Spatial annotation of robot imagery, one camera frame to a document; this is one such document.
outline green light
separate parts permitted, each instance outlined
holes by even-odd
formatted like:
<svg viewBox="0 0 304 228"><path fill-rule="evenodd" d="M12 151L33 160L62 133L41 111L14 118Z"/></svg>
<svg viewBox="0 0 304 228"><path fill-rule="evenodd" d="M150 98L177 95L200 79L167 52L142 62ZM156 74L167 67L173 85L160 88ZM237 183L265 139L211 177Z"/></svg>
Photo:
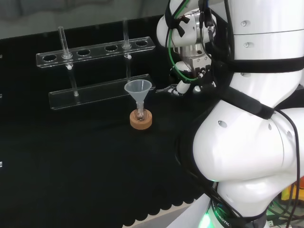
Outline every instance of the green light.
<svg viewBox="0 0 304 228"><path fill-rule="evenodd" d="M212 228L212 227L213 225L211 224L209 214L206 213L202 218L202 220L200 221L198 228Z"/></svg>

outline rack hole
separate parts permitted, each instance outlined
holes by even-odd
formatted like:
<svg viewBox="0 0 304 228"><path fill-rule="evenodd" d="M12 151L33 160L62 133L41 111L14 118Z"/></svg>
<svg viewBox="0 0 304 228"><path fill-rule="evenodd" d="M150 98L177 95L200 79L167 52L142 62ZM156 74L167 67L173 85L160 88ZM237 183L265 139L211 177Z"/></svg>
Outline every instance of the rack hole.
<svg viewBox="0 0 304 228"><path fill-rule="evenodd" d="M144 47L148 45L148 42L146 40L141 40L141 41L137 41L136 45L140 47Z"/></svg>
<svg viewBox="0 0 304 228"><path fill-rule="evenodd" d="M56 55L48 55L48 56L44 56L44 57L43 57L43 60L46 61L46 62L52 62L52 61L54 61L56 58L57 58Z"/></svg>
<svg viewBox="0 0 304 228"><path fill-rule="evenodd" d="M118 49L118 46L116 46L116 45L111 45L111 46L105 47L106 51L116 51L117 49Z"/></svg>
<svg viewBox="0 0 304 228"><path fill-rule="evenodd" d="M226 124L224 121L219 120L219 121L218 121L218 124L219 124L219 126L221 126L221 127L223 127L223 128L226 128L226 127L227 127L227 124Z"/></svg>
<svg viewBox="0 0 304 228"><path fill-rule="evenodd" d="M77 54L78 54L79 56L87 56L87 55L89 55L90 53L91 53L91 51L88 50L88 49L84 49L84 50L77 51Z"/></svg>

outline black strap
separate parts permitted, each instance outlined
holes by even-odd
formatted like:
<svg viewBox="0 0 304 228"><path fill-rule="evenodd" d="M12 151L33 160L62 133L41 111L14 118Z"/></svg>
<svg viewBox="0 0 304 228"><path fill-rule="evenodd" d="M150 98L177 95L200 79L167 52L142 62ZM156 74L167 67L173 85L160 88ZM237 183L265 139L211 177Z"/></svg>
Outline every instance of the black strap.
<svg viewBox="0 0 304 228"><path fill-rule="evenodd" d="M180 26L180 22L183 21L186 24L188 24L190 19L185 17L185 16L182 16L178 19L175 19L174 16L171 14L170 1L168 2L167 9L166 9L166 12L165 12L165 19L166 19L166 23L167 23L168 28L169 29L177 29L178 32L179 32L180 37L183 37L183 35L185 34L185 30Z"/></svg>
<svg viewBox="0 0 304 228"><path fill-rule="evenodd" d="M240 73L286 73L303 70L304 57L270 60L234 60L225 64L230 71Z"/></svg>
<svg viewBox="0 0 304 228"><path fill-rule="evenodd" d="M275 112L273 108L261 104L258 100L230 86L218 88L215 92L221 100L265 120L270 119Z"/></svg>

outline yellow object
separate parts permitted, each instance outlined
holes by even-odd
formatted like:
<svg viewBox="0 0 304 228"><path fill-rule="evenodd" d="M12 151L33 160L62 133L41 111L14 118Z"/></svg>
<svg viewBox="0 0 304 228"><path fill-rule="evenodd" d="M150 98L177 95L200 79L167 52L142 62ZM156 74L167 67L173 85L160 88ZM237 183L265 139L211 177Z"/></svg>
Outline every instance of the yellow object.
<svg viewBox="0 0 304 228"><path fill-rule="evenodd" d="M282 191L281 200L289 200L291 186ZM295 199L296 186L294 186L293 200ZM304 189L300 189L299 200L304 201Z"/></svg>

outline green cable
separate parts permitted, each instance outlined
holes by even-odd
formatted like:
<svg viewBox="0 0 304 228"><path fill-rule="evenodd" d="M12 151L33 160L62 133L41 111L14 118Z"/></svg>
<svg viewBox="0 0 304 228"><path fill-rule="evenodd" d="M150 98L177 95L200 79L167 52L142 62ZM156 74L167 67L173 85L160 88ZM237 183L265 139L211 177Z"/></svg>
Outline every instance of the green cable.
<svg viewBox="0 0 304 228"><path fill-rule="evenodd" d="M188 4L190 0L186 0L185 3L183 4L183 6L180 8L180 10L177 12L177 14L175 15L175 19L178 17L178 15L181 13L181 11L186 7L186 5ZM181 77L183 77L184 79L188 80L188 81L196 81L197 78L188 78L186 77L185 75L183 75L181 73L181 71L176 67L174 61L173 61L173 58L172 58L172 54L171 54L171 40L172 40L172 29L170 30L170 33L169 33L169 43L168 43L168 50L169 50L169 57L170 57L170 60L173 64L173 67L175 68L175 70L177 71L177 73L179 73L179 75Z"/></svg>

